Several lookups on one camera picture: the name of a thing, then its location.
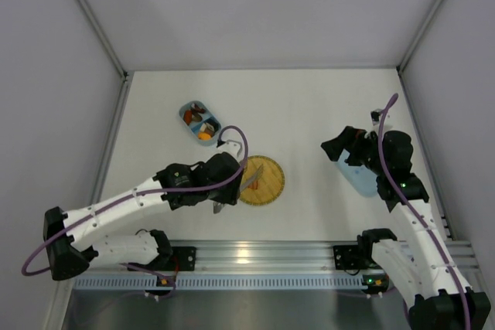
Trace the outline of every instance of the robotic arm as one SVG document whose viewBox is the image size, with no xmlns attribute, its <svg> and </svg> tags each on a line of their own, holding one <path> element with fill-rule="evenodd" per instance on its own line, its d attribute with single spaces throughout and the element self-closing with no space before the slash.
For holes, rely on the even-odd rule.
<svg viewBox="0 0 495 330">
<path fill-rule="evenodd" d="M 171 164 L 133 189 L 92 206 L 67 212 L 59 207 L 48 210 L 43 239 L 52 278 L 66 280 L 90 267 L 129 262 L 158 270 L 172 256 L 164 232 L 110 235 L 145 217 L 195 206 L 207 199 L 235 205 L 244 167 L 237 159 L 242 147 L 236 141 L 221 141 L 217 151 L 207 162 Z"/>
<path fill-rule="evenodd" d="M 474 293 L 457 268 L 439 233 L 429 197 L 421 180 L 411 173 L 411 137 L 401 131 L 387 131 L 384 118 L 397 100 L 394 95 L 383 111 L 374 111 L 378 134 L 345 127 L 323 150 L 337 162 L 343 150 L 346 163 L 364 165 L 377 175 L 379 196 L 397 223 L 413 253 L 409 260 L 397 237 L 387 229 L 367 230 L 357 237 L 360 264 L 381 266 L 394 282 L 408 306 L 413 330 L 464 328 L 481 330 L 490 312 L 485 293 Z"/>
</svg>

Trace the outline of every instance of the gray panel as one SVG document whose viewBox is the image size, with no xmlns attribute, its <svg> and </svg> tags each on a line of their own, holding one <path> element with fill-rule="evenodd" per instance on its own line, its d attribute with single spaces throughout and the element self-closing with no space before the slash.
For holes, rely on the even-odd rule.
<svg viewBox="0 0 495 330">
<path fill-rule="evenodd" d="M 89 0 L 129 70 L 396 66 L 432 0 Z"/>
<path fill-rule="evenodd" d="M 156 303 L 142 295 L 75 291 L 63 330 L 407 330 L 398 292 L 384 299 L 351 298 L 335 291 L 184 291 Z"/>
<path fill-rule="evenodd" d="M 445 209 L 495 298 L 494 0 L 447 0 L 405 71 Z"/>
<path fill-rule="evenodd" d="M 0 328 L 38 329 L 55 284 L 20 269 L 47 209 L 88 202 L 120 81 L 73 0 L 0 9 Z"/>
</svg>

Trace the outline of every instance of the white wall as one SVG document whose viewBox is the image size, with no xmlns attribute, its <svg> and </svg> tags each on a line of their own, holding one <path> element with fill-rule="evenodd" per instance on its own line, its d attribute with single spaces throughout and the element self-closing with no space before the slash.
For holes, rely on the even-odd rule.
<svg viewBox="0 0 495 330">
<path fill-rule="evenodd" d="M 396 66 L 432 0 L 89 0 L 130 70 Z"/>
<path fill-rule="evenodd" d="M 88 202 L 120 83 L 73 0 L 0 13 L 0 328 L 38 329 L 54 283 L 20 269 L 47 209 Z"/>
<path fill-rule="evenodd" d="M 405 83 L 459 237 L 495 298 L 495 0 L 447 0 Z"/>
</svg>

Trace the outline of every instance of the white table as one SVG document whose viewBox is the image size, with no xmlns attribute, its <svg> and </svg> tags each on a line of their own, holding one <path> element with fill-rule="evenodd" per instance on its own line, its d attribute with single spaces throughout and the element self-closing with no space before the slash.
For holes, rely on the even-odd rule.
<svg viewBox="0 0 495 330">
<path fill-rule="evenodd" d="M 247 135 L 250 155 L 267 155 L 285 173 L 282 195 L 267 206 L 239 202 L 213 214 L 212 202 L 184 206 L 125 229 L 164 230 L 171 240 L 355 240 L 393 221 L 378 196 L 364 198 L 320 148 L 346 125 L 369 129 L 370 112 L 400 94 L 387 122 L 412 136 L 413 172 L 442 221 L 395 70 L 224 70 L 137 72 L 104 184 L 103 198 L 130 189 L 178 162 L 206 161 L 178 109 L 201 100 L 222 125 Z M 227 138 L 237 138 L 229 133 Z"/>
</svg>

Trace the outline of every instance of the gray floor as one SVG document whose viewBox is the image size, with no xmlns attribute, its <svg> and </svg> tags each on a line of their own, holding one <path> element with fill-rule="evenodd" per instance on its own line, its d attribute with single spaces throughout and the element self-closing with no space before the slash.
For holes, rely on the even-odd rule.
<svg viewBox="0 0 495 330">
<path fill-rule="evenodd" d="M 398 292 L 366 300 L 335 291 L 180 291 L 159 303 L 127 296 L 94 316 L 122 294 L 75 291 L 63 330 L 409 329 Z"/>
</svg>

